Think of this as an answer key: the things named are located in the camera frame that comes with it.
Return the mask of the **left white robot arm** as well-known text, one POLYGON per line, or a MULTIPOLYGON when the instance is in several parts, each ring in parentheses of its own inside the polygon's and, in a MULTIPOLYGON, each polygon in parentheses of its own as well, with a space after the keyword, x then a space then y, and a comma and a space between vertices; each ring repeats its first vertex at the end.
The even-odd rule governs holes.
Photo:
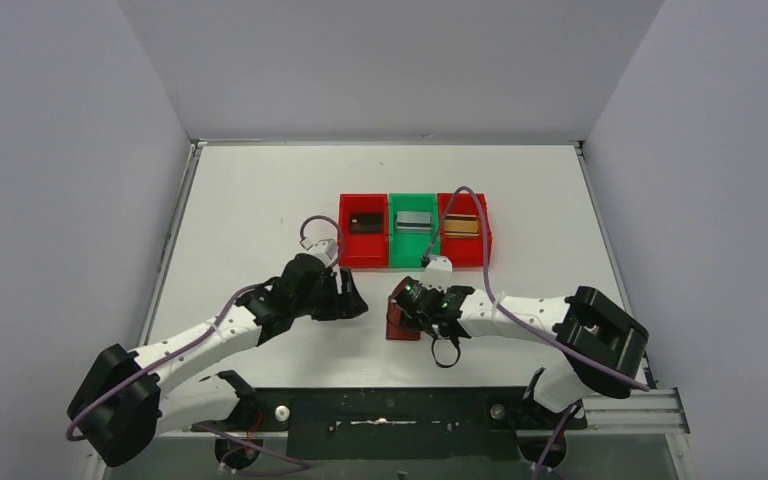
POLYGON ((88 442, 116 467, 157 435, 202 420, 244 426, 256 411, 247 383, 230 370, 206 369, 288 332, 300 318, 349 320, 368 309, 350 268, 299 253, 280 275, 233 293, 210 320, 136 349, 102 350, 67 408, 65 437, 88 442))

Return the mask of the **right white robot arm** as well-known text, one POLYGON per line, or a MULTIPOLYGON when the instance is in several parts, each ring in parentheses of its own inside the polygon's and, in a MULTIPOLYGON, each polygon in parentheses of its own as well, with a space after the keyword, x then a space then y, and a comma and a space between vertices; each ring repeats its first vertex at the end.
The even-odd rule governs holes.
POLYGON ((442 289, 407 277, 391 293, 389 306, 399 326, 454 348, 464 339, 499 337, 558 350, 562 359, 535 374, 522 400, 524 417, 538 427, 591 394, 626 399, 649 388, 637 378, 648 330, 593 287, 531 298, 465 285, 442 289))

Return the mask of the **red leather card holder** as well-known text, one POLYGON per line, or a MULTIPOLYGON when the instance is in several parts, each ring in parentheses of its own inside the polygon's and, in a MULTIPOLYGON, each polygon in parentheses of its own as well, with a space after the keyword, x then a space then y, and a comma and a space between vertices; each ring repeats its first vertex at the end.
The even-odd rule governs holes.
POLYGON ((385 338, 388 341, 419 341, 421 333, 403 324, 402 311, 396 306, 393 298, 388 299, 386 312, 385 338))

